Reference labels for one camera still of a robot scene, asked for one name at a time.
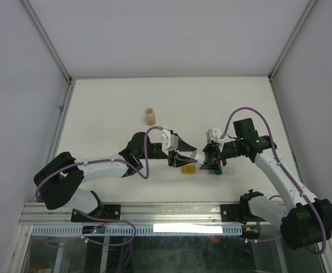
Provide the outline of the weekly pill organizer strip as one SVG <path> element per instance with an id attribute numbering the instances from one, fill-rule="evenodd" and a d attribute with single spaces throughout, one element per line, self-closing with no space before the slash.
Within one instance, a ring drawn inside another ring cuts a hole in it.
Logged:
<path id="1" fill-rule="evenodd" d="M 197 167 L 194 164 L 187 164 L 181 167 L 182 174 L 196 174 Z M 226 167 L 221 171 L 213 171 L 208 170 L 208 174 L 210 175 L 235 175 L 235 168 L 234 167 Z"/>

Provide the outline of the white pill bottle blue label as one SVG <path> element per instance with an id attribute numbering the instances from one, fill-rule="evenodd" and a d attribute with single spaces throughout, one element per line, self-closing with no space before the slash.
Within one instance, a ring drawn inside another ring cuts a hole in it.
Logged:
<path id="1" fill-rule="evenodd" d="M 210 155 L 204 151 L 193 151 L 190 155 L 199 165 L 205 164 L 209 159 Z"/>

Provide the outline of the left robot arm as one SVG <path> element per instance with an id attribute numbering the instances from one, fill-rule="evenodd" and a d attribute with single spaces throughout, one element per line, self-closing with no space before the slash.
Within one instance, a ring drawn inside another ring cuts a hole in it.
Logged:
<path id="1" fill-rule="evenodd" d="M 150 160 L 166 160 L 173 168 L 195 163 L 194 159 L 183 155 L 183 152 L 195 152 L 195 147 L 172 130 L 159 126 L 155 130 L 161 132 L 161 142 L 152 143 L 148 131 L 138 132 L 122 151 L 105 158 L 79 159 L 70 152 L 60 153 L 34 176 L 36 199 L 49 210 L 67 207 L 96 221 L 106 217 L 105 206 L 95 191 L 82 189 L 82 184 L 134 174 L 147 179 Z"/>

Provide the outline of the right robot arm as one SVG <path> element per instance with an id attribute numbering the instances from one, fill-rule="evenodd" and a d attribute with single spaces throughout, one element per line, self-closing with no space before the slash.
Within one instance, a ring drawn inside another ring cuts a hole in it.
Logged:
<path id="1" fill-rule="evenodd" d="M 277 147 L 270 136 L 260 136 L 252 119 L 233 123 L 236 138 L 231 142 L 221 139 L 219 129 L 207 132 L 207 145 L 195 151 L 192 157 L 202 170 L 222 171 L 226 161 L 245 156 L 269 179 L 281 197 L 283 204 L 266 198 L 258 191 L 250 190 L 240 196 L 239 204 L 229 209 L 228 218 L 246 224 L 260 217 L 280 230 L 280 234 L 292 250 L 326 243 L 332 232 L 332 204 L 320 200 L 284 167 Z"/>

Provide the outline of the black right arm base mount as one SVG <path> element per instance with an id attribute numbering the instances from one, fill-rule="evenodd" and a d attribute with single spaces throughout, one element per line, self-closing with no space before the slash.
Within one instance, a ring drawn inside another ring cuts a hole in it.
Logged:
<path id="1" fill-rule="evenodd" d="M 220 205 L 222 222 L 238 222 L 246 225 L 248 222 L 267 222 L 265 219 L 251 214 L 248 207 L 241 204 L 221 204 Z"/>

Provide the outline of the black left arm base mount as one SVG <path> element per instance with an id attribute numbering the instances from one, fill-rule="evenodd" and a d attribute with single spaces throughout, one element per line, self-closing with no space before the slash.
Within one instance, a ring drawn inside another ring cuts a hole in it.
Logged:
<path id="1" fill-rule="evenodd" d="M 105 222 L 110 220 L 120 220 L 121 216 L 121 205 L 120 204 L 103 204 L 96 208 L 94 211 L 86 214 L 80 210 L 73 209 L 71 222 Z"/>

